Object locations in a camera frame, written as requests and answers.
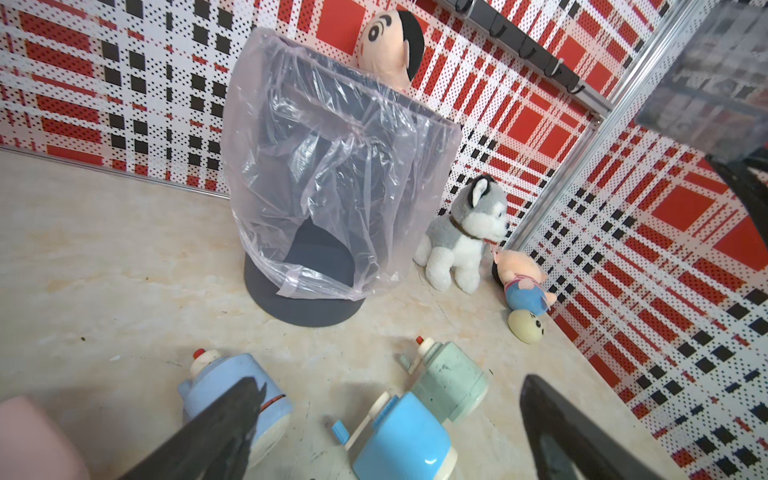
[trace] black hook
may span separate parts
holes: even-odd
[[[464,4],[464,6],[463,7],[459,7],[458,4],[461,1],[462,0],[456,0],[456,3],[453,5],[456,8],[456,13],[466,13],[469,10],[469,7],[472,6],[472,0],[465,0],[466,3]]]
[[[568,90],[568,93],[571,94],[571,95],[576,95],[577,93],[579,93],[582,90],[584,90],[584,85],[583,84],[579,88],[577,88],[576,91]]]
[[[563,59],[562,58],[557,60],[557,63],[554,64],[554,68],[552,69],[552,73],[549,74],[549,73],[547,73],[547,70],[549,69],[549,65],[552,63],[553,60],[555,60],[554,57],[550,58],[549,61],[547,62],[547,67],[544,69],[544,76],[547,77],[547,78],[552,78],[555,75],[557,75],[558,71],[560,70],[560,65],[562,65],[562,63],[563,63]]]
[[[525,40],[523,40],[522,45],[520,45],[520,50],[518,50],[518,55],[520,55],[520,58],[522,58],[523,60],[528,60],[530,57],[532,57],[536,53],[536,47],[539,46],[538,43],[533,41],[534,45],[536,45],[536,46],[535,47],[531,47],[531,52],[530,53],[528,53],[527,55],[523,55],[522,51],[525,48],[525,44],[528,43],[528,40],[533,41],[533,39],[531,37],[525,37]]]
[[[502,20],[502,27],[496,32],[493,31],[493,25],[496,25],[496,21],[500,18],[504,17],[497,13],[493,19],[493,22],[491,22],[491,27],[488,29],[488,34],[491,35],[491,38],[499,38],[504,34],[505,31],[507,31],[507,25],[504,25],[504,20]]]

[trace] pink object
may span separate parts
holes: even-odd
[[[0,403],[2,480],[88,480],[78,451],[27,396]]]

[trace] beige floor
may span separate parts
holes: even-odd
[[[226,200],[0,151],[0,401],[32,395],[116,478],[181,425],[191,353],[252,353],[293,400],[288,435],[247,478],[354,478],[333,439],[385,389],[417,335],[457,342],[492,371],[477,411],[448,424],[455,478],[535,478],[518,395],[537,373],[665,478],[683,473],[565,335],[519,342],[490,280],[432,290],[415,266],[349,321],[302,329],[259,310]]]

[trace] pig plush toy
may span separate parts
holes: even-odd
[[[507,304],[515,310],[528,310],[536,316],[546,313],[557,297],[541,286],[547,279],[539,265],[522,252],[502,250],[494,255],[498,279],[504,285]]]

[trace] plaid wall panel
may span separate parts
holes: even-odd
[[[666,0],[494,0],[608,95]],[[442,209],[478,172],[512,228],[588,125],[578,104],[431,0],[17,0],[0,3],[0,144],[227,194],[220,134],[253,25],[356,65],[362,26],[407,8],[425,32],[409,95],[463,126]]]
[[[554,321],[691,479],[768,478],[768,250],[702,152],[632,121],[653,88],[525,249]]]

